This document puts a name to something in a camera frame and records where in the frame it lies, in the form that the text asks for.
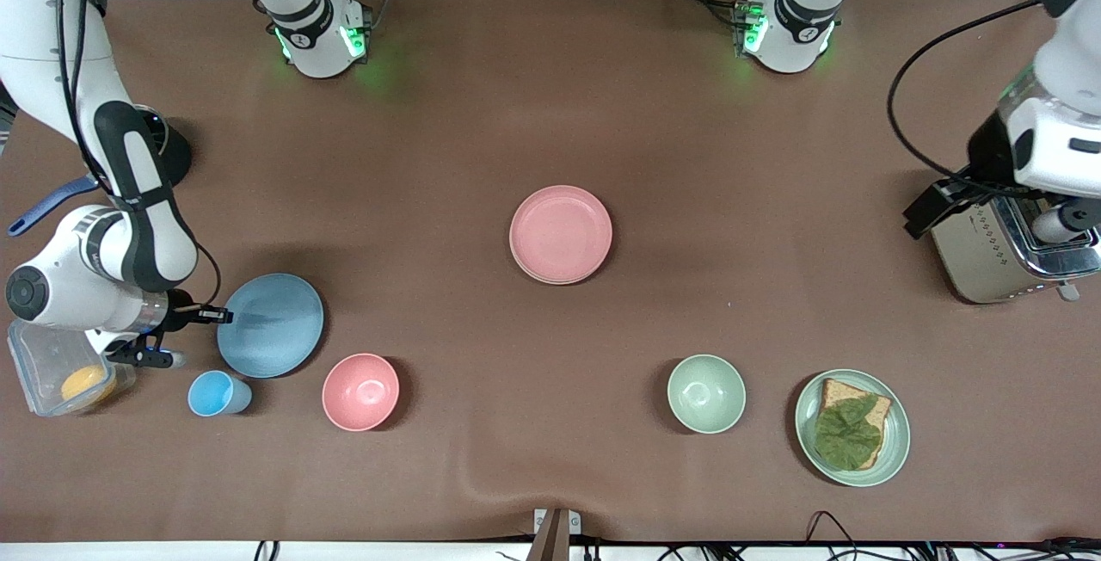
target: basil leaf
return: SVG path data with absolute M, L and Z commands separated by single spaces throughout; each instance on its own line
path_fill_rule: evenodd
M 815 420 L 815 450 L 826 463 L 855 471 L 872 458 L 883 435 L 864 417 L 877 400 L 875 395 L 851 397 L 822 409 Z

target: brown table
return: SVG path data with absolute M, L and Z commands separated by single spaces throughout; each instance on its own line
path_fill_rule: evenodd
M 1097 534 L 1098 284 L 1073 306 L 959 302 L 931 242 L 903 231 L 935 176 L 883 114 L 911 52 L 1015 1 L 848 0 L 826 58 L 785 77 L 734 58 L 689 0 L 392 0 L 370 63 L 320 81 L 281 63 L 247 0 L 113 2 L 133 98 L 198 151 L 177 197 L 225 271 L 220 301 L 293 272 L 327 330 L 297 372 L 252 382 L 248 415 L 214 420 L 185 406 L 224 367 L 209 327 L 170 339 L 188 369 L 142 372 L 83 417 L 31 415 L 0 365 L 0 537 L 482 538 L 530 530 L 539 506 L 614 539 L 799 539 L 817 509 L 858 539 Z M 914 141 L 962 164 L 1050 29 L 1029 10 L 933 52 L 900 97 Z M 80 172 L 21 117 L 2 222 Z M 550 184 L 590 189 L 617 227 L 580 286 L 541 286 L 509 254 L 513 209 Z M 4 274 L 58 217 L 3 241 Z M 207 294 L 211 272 L 186 286 Z M 383 431 L 320 408 L 358 352 L 404 382 Z M 749 387 L 716 437 L 665 404 L 672 365 L 699 352 Z M 887 382 L 911 417 L 883 486 L 833 485 L 794 442 L 797 389 L 837 367 Z

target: black joint cap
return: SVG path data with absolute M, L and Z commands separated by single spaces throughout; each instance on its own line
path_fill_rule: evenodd
M 8 298 L 8 307 L 11 307 L 12 314 L 28 322 L 33 321 L 46 309 L 46 302 L 50 302 L 46 275 L 34 266 L 18 267 L 8 276 L 4 298 Z

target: bread slice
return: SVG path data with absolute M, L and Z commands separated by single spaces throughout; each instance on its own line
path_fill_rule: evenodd
M 864 389 L 858 389 L 853 385 L 846 385 L 844 382 L 833 381 L 832 377 L 827 377 L 825 384 L 822 384 L 822 405 L 818 408 L 818 413 L 822 409 L 831 407 L 841 400 L 851 399 L 851 397 L 864 397 L 871 395 L 871 392 L 864 392 Z M 887 421 L 887 411 L 891 409 L 891 397 L 879 396 L 880 399 L 875 402 L 872 411 L 864 417 L 864 420 L 873 425 L 876 430 L 880 431 L 880 447 L 875 448 L 872 452 L 872 457 L 868 459 L 868 462 L 860 465 L 857 471 L 868 471 L 875 464 L 875 460 L 880 457 L 880 450 L 883 449 L 883 427 Z

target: green bowl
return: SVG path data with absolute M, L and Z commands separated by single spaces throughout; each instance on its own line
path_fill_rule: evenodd
M 693 354 L 669 374 L 669 408 L 693 432 L 718 435 L 745 411 L 745 382 L 715 354 Z
M 880 450 L 875 464 L 868 471 L 842 471 L 818 457 L 818 450 L 815 449 L 815 421 L 818 420 L 822 384 L 827 377 L 844 382 L 846 385 L 853 385 L 864 392 L 891 397 L 894 403 L 887 411 L 887 419 L 883 426 L 883 449 Z M 799 444 L 803 444 L 803 451 L 815 468 L 830 480 L 847 486 L 868 487 L 886 482 L 902 470 L 906 457 L 909 455 L 909 420 L 906 410 L 902 408 L 902 403 L 898 402 L 898 396 L 895 396 L 894 392 L 877 377 L 858 370 L 830 370 L 819 373 L 807 382 L 795 404 L 795 433 L 799 438 Z

